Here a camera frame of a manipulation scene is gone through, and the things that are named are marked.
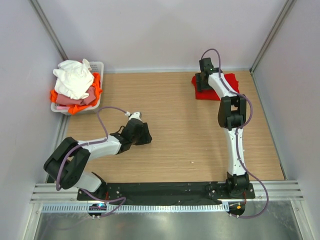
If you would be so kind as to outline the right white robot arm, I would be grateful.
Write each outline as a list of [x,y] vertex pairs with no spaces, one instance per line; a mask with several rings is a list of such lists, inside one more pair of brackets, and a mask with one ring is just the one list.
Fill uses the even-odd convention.
[[224,130],[228,150],[225,192],[231,198],[240,198],[250,185],[242,128],[247,118],[247,100],[232,88],[221,68],[214,67],[209,57],[200,59],[199,67],[200,72],[195,75],[197,89],[200,92],[212,89],[220,99],[217,120]]

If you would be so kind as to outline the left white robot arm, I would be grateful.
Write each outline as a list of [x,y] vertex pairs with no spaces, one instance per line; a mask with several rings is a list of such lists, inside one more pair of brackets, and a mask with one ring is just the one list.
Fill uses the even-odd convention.
[[128,151],[132,145],[145,145],[152,141],[149,127],[140,119],[130,119],[121,132],[111,133],[107,138],[93,141],[76,141],[65,138],[44,163],[43,169],[58,187],[67,190],[72,187],[84,189],[95,200],[106,194],[103,179],[85,167],[91,160],[105,156],[118,155]]

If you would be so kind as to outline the red t-shirt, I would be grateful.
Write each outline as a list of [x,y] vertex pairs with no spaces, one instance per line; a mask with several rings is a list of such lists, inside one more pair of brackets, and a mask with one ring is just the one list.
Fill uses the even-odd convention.
[[220,101],[222,97],[234,97],[239,93],[239,82],[233,73],[210,73],[208,78],[196,73],[191,82],[197,100]]

